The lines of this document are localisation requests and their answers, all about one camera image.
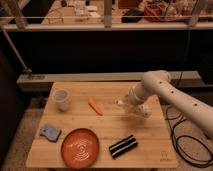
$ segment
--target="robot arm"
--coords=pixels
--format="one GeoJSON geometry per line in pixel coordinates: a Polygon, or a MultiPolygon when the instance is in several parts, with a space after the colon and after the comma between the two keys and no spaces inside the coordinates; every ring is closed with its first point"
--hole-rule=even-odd
{"type": "Polygon", "coordinates": [[[143,104],[153,94],[179,109],[208,136],[213,137],[213,107],[173,87],[166,71],[149,71],[142,75],[141,83],[129,91],[128,101],[133,106],[143,104]]]}

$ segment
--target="paper cup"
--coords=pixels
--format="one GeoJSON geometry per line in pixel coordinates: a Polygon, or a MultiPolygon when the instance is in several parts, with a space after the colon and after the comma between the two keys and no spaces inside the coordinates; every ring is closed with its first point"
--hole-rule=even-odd
{"type": "Polygon", "coordinates": [[[52,94],[52,99],[57,108],[65,112],[70,107],[70,93],[65,89],[55,90],[52,94]]]}

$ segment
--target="tiled floor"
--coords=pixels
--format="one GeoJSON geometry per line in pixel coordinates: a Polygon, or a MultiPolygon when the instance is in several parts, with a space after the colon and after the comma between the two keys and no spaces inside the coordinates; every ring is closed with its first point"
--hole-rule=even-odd
{"type": "MultiPolygon", "coordinates": [[[[165,113],[165,109],[167,106],[162,106],[163,111],[165,113]]],[[[17,133],[14,137],[11,148],[8,152],[4,165],[2,167],[2,171],[47,171],[47,169],[33,169],[26,168],[25,162],[27,159],[27,155],[33,141],[33,137],[35,135],[35,130],[38,126],[40,117],[42,115],[43,109],[39,108],[38,100],[32,99],[28,109],[26,110],[23,118],[20,122],[20,125],[17,129],[17,133]]],[[[172,109],[170,111],[171,115],[177,115],[177,111],[172,109]]],[[[187,122],[183,124],[180,128],[177,129],[177,134],[190,134],[200,138],[203,142],[208,144],[213,150],[213,144],[211,141],[207,140],[203,133],[192,123],[187,122]]],[[[191,141],[183,141],[184,148],[188,149],[190,153],[196,155],[195,157],[199,157],[202,159],[206,159],[208,157],[207,153],[201,148],[198,144],[193,143],[191,141]]],[[[213,171],[213,167],[198,169],[189,166],[182,159],[178,157],[179,166],[177,169],[158,169],[159,171],[213,171]]]]}

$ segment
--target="toy carrot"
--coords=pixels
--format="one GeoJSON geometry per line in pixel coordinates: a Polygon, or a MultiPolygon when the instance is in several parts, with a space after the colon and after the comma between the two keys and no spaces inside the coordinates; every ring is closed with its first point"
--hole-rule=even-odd
{"type": "Polygon", "coordinates": [[[103,112],[101,111],[101,109],[98,107],[96,101],[92,98],[90,98],[88,100],[88,104],[93,108],[93,110],[98,114],[103,116],[103,112]]]}

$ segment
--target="orange plate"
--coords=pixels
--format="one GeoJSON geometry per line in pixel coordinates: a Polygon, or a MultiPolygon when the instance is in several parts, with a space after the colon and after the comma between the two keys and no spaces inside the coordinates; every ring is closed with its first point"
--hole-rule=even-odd
{"type": "Polygon", "coordinates": [[[82,169],[92,165],[99,152],[98,138],[86,128],[70,132],[61,145],[61,155],[67,166],[82,169]]]}

